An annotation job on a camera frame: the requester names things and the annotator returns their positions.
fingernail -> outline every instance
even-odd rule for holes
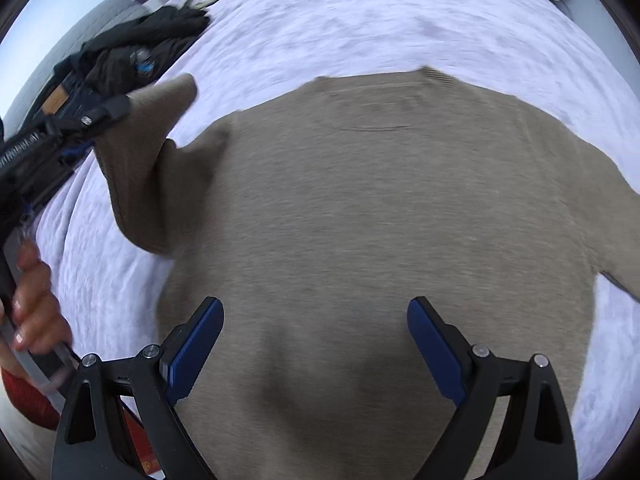
[[[18,330],[18,332],[15,333],[14,348],[19,349],[20,346],[22,346],[23,342],[24,342],[24,335],[20,330]]]

screw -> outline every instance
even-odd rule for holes
[[[474,345],[472,350],[478,357],[489,357],[489,354],[491,353],[485,345]]]
[[[160,347],[158,345],[145,346],[142,350],[142,355],[147,359],[152,359],[160,353]]]
[[[540,368],[544,368],[549,365],[549,359],[547,359],[546,356],[543,356],[542,354],[534,355],[533,362],[535,362],[535,364],[537,364]]]
[[[98,357],[96,354],[87,354],[82,358],[82,365],[88,368],[89,366],[95,365],[97,360]]]

gray headboard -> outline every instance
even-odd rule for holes
[[[22,126],[31,105],[53,76],[53,67],[77,52],[82,44],[118,23],[148,14],[148,9],[134,0],[104,0],[77,22],[49,51],[14,99],[4,122],[4,138],[8,139]]]

blue gripper pad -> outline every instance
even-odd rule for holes
[[[443,397],[460,406],[466,399],[462,367],[422,305],[412,300],[406,312],[409,332]]]
[[[66,148],[65,150],[62,151],[61,155],[66,155],[66,156],[82,155],[83,153],[90,150],[93,146],[94,146],[94,141],[88,140],[87,142],[84,142],[83,144],[80,144],[79,146],[76,146],[74,148]]]
[[[175,406],[178,400],[191,393],[224,322],[222,303],[216,298],[210,298],[203,316],[168,367],[164,394],[170,405]]]

tag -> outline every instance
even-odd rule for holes
[[[69,99],[69,95],[66,93],[66,90],[62,88],[62,85],[58,85],[50,95],[47,97],[47,100],[44,101],[42,105],[42,113],[45,115],[53,115],[60,107],[66,103],[66,100]]]

